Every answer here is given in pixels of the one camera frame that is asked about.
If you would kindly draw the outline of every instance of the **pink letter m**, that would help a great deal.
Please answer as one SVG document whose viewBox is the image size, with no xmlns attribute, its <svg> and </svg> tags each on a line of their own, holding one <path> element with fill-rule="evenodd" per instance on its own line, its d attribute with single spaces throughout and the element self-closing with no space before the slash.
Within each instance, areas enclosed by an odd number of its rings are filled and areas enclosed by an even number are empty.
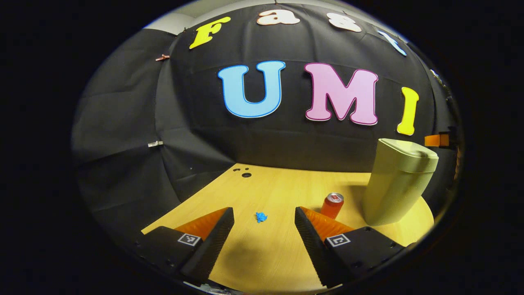
<svg viewBox="0 0 524 295">
<path fill-rule="evenodd" d="M 355 102 L 355 111 L 350 115 L 352 122 L 362 125 L 375 125 L 375 83 L 377 74 L 367 70 L 356 70 L 347 86 L 331 65 L 314 62 L 304 69 L 313 80 L 313 101 L 305 117 L 313 121 L 326 121 L 331 118 L 327 109 L 328 97 L 339 120 L 344 120 Z"/>
</svg>

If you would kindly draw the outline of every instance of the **green container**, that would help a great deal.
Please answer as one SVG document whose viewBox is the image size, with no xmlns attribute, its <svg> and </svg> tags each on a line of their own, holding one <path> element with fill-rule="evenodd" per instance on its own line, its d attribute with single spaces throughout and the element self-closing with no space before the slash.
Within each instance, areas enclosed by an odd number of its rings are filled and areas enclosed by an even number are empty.
<svg viewBox="0 0 524 295">
<path fill-rule="evenodd" d="M 366 223 L 377 226 L 401 220 L 425 190 L 438 161 L 435 152 L 420 144 L 379 139 L 362 199 Z"/>
</svg>

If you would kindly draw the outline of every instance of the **blue toy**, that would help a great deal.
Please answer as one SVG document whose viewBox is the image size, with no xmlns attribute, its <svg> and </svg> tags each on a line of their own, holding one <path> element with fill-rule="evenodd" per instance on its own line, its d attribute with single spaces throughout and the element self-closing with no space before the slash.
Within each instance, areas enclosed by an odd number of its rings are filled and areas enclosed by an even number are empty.
<svg viewBox="0 0 524 295">
<path fill-rule="evenodd" d="M 264 220 L 267 219 L 267 215 L 264 215 L 263 212 L 257 212 L 257 222 L 260 223 L 261 221 L 263 222 Z"/>
</svg>

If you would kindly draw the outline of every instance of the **orange soda can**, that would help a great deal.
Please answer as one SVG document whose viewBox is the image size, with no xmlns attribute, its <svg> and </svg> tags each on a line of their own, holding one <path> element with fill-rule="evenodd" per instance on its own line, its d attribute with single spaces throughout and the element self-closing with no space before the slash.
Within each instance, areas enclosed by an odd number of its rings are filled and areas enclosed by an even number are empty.
<svg viewBox="0 0 524 295">
<path fill-rule="evenodd" d="M 342 205 L 344 205 L 344 197 L 339 193 L 330 193 L 327 195 L 326 199 L 324 199 L 324 204 L 322 205 L 322 209 L 320 209 L 320 214 L 335 219 L 339 214 Z"/>
</svg>

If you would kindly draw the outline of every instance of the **table surface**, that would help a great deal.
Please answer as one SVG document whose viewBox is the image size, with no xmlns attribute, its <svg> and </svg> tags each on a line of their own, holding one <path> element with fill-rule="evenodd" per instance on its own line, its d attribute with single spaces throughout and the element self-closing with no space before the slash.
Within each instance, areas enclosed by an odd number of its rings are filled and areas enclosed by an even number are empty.
<svg viewBox="0 0 524 295">
<path fill-rule="evenodd" d="M 251 177 L 242 177 L 251 173 Z M 371 173 L 320 172 L 235 164 L 188 200 L 142 230 L 178 227 L 224 207 L 233 207 L 235 224 L 209 279 L 247 293 L 315 294 L 325 291 L 294 224 L 295 208 L 320 211 L 328 193 L 344 196 L 336 220 L 367 226 L 361 199 Z M 257 223 L 256 212 L 267 220 Z M 373 228 L 406 246 L 433 226 L 422 197 L 397 223 Z"/>
</svg>

